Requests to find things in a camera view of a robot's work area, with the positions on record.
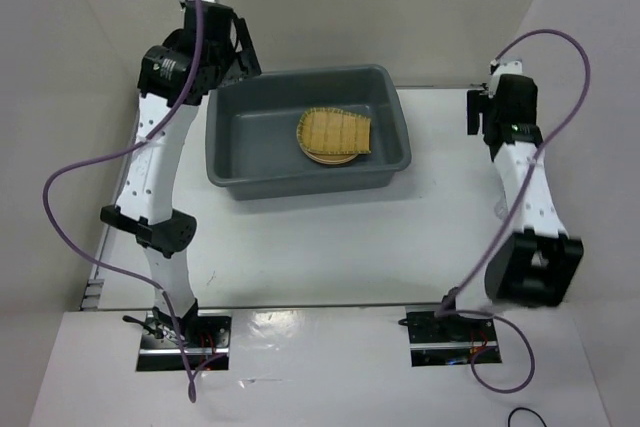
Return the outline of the woven bamboo tray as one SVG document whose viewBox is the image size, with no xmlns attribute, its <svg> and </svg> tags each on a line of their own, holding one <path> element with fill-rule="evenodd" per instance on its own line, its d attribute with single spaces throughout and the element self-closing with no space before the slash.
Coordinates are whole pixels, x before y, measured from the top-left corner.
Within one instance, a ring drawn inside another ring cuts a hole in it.
<svg viewBox="0 0 640 427">
<path fill-rule="evenodd" d="M 368 116 L 339 108 L 310 108 L 298 122 L 296 138 L 312 154 L 370 154 L 371 123 Z"/>
</svg>

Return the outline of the yellow bear plate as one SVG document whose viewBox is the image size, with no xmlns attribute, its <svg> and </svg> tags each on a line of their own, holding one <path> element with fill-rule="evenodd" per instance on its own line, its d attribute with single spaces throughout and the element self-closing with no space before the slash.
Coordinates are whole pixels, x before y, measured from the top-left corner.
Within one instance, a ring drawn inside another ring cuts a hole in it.
<svg viewBox="0 0 640 427">
<path fill-rule="evenodd" d="M 325 153 L 312 153 L 306 149 L 302 149 L 302 152 L 312 161 L 322 165 L 343 165 L 356 159 L 359 154 L 325 154 Z"/>
</svg>

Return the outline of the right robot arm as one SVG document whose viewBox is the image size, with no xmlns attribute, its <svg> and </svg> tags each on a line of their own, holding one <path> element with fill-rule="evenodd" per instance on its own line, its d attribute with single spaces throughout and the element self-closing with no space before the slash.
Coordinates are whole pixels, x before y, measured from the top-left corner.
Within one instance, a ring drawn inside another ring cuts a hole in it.
<svg viewBox="0 0 640 427">
<path fill-rule="evenodd" d="M 538 87 L 523 74 L 494 73 L 467 92 L 467 133 L 483 134 L 507 206 L 505 231 L 481 262 L 484 290 L 498 304 L 559 306 L 584 255 L 555 208 L 537 125 Z"/>
</svg>

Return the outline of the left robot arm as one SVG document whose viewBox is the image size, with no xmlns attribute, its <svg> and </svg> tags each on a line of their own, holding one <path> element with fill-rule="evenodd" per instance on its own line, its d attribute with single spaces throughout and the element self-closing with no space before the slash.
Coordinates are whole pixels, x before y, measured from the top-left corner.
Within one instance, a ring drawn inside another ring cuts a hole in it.
<svg viewBox="0 0 640 427">
<path fill-rule="evenodd" d="M 153 312 L 163 334 L 176 346 L 199 334 L 198 304 L 186 249 L 196 219 L 174 209 L 173 187 L 187 133 L 199 107 L 214 90 L 260 75 L 246 22 L 232 8 L 206 2 L 196 12 L 185 6 L 183 27 L 151 47 L 138 79 L 139 120 L 125 185 L 101 220 L 132 234 L 159 284 Z"/>
</svg>

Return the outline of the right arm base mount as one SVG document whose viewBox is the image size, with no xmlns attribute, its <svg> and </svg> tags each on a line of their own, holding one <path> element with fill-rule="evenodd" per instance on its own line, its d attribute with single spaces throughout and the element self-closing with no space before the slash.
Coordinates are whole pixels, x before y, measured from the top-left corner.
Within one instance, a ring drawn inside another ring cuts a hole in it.
<svg viewBox="0 0 640 427">
<path fill-rule="evenodd" d="M 436 317 L 434 308 L 408 307 L 397 323 L 407 331 L 413 367 L 468 365 L 476 354 L 477 364 L 502 362 L 490 320 Z"/>
</svg>

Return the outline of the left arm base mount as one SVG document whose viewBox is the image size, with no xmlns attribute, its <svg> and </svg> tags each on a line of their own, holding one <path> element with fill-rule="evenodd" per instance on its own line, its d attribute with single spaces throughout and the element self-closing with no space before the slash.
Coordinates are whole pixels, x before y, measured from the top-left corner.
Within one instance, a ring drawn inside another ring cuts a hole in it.
<svg viewBox="0 0 640 427">
<path fill-rule="evenodd" d="M 173 372 L 184 369 L 175 333 L 156 321 L 148 312 L 143 320 L 124 315 L 122 320 L 142 329 L 137 372 Z M 204 371 L 225 371 L 229 368 L 231 317 L 204 315 L 194 333 L 183 338 L 189 368 Z"/>
</svg>

